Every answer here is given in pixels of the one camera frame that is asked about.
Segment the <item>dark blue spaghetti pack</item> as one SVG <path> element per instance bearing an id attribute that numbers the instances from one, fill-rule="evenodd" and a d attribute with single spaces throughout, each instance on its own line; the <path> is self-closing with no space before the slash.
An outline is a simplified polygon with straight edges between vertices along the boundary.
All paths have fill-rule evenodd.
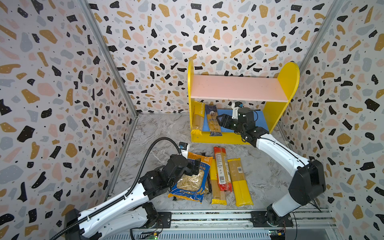
<path id="1" fill-rule="evenodd" d="M 222 131 L 218 122 L 217 107 L 214 105 L 205 105 L 205 111 L 207 115 L 208 127 L 210 129 L 211 137 L 221 137 Z"/>

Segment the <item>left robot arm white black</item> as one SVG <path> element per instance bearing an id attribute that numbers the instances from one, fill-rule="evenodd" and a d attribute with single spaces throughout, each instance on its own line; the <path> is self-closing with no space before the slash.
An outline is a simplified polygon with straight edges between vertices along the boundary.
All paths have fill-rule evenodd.
<path id="1" fill-rule="evenodd" d="M 176 186 L 182 176 L 198 175 L 200 164 L 200 159 L 171 155 L 165 166 L 140 177 L 132 190 L 89 210 L 70 211 L 65 219 L 65 239 L 101 240 L 126 229 L 154 226 L 159 214 L 150 201 Z"/>

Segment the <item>yellow Pastatime spaghetti pack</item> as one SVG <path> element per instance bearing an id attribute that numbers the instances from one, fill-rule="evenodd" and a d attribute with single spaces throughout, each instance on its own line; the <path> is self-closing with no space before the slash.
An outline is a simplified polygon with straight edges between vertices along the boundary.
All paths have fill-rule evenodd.
<path id="1" fill-rule="evenodd" d="M 194 113 L 191 134 L 201 136 L 205 119 L 205 104 L 194 101 Z"/>

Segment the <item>plain yellow spaghetti pack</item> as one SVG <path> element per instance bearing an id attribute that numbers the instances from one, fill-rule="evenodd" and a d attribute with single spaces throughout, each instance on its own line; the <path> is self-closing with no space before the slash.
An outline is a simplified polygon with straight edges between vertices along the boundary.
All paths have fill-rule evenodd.
<path id="1" fill-rule="evenodd" d="M 236 206 L 252 206 L 253 201 L 248 188 L 248 183 L 241 159 L 230 159 L 228 160 L 228 164 L 233 191 L 235 194 Z"/>

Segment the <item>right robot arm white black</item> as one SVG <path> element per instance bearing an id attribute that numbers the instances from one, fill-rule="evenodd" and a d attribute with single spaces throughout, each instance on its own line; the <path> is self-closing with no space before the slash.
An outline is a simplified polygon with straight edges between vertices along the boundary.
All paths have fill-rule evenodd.
<path id="1" fill-rule="evenodd" d="M 284 217 L 309 203 L 326 190 L 324 166 L 318 160 L 308 160 L 293 152 L 268 130 L 256 125 L 253 111 L 245 107 L 235 107 L 233 115 L 222 114 L 216 117 L 219 126 L 234 131 L 245 143 L 263 151 L 279 163 L 292 177 L 288 193 L 267 207 L 262 223 L 277 227 Z"/>

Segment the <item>red spaghetti pack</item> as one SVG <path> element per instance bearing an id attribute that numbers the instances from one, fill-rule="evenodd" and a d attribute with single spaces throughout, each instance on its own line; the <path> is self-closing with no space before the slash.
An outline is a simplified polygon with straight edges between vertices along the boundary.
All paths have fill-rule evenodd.
<path id="1" fill-rule="evenodd" d="M 225 148 L 214 147 L 215 159 L 217 164 L 218 184 L 221 191 L 232 192 L 232 180 L 227 160 Z"/>

